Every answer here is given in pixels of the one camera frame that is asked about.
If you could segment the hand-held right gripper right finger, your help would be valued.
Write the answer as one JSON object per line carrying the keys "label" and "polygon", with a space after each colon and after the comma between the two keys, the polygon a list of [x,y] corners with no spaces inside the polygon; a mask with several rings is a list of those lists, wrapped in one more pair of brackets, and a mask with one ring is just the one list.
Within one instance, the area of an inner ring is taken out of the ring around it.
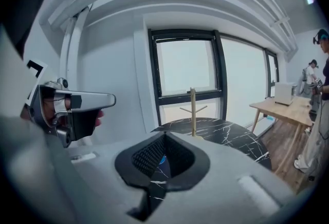
{"label": "hand-held right gripper right finger", "polygon": [[210,168],[192,189],[167,193],[154,223],[261,223],[294,198],[284,181],[241,151],[174,135],[203,150]]}

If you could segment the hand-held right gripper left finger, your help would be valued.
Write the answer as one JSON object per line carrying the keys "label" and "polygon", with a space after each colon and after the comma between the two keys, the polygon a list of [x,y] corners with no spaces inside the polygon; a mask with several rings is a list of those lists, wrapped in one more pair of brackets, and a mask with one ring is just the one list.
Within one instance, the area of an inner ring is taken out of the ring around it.
{"label": "hand-held right gripper left finger", "polygon": [[129,167],[117,162],[117,156],[125,149],[155,136],[142,134],[112,144],[70,147],[67,153],[79,176],[97,196],[99,208],[111,222],[144,222],[163,203],[166,195],[166,162],[159,160],[147,188],[129,186],[122,173]]}

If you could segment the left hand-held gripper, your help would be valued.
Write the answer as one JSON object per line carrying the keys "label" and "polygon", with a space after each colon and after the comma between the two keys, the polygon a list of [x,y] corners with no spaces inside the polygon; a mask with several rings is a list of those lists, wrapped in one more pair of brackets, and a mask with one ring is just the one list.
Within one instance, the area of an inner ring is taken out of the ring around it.
{"label": "left hand-held gripper", "polygon": [[[51,68],[40,60],[28,60],[28,69],[36,77],[21,112],[21,118],[41,127],[45,133],[61,139],[64,147],[91,146],[91,136],[95,131],[98,112],[116,104],[113,94],[83,92],[78,95],[61,94],[59,90],[68,89],[68,81],[57,77]],[[82,99],[81,109],[77,104]]]}

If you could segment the person's left hand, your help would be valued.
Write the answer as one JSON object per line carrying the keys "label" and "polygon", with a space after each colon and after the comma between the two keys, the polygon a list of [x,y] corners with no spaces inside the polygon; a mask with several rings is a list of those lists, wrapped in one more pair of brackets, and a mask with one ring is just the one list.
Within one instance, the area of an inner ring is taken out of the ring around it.
{"label": "person's left hand", "polygon": [[100,110],[97,114],[96,121],[95,121],[95,127],[101,125],[101,118],[104,116],[103,110]]}

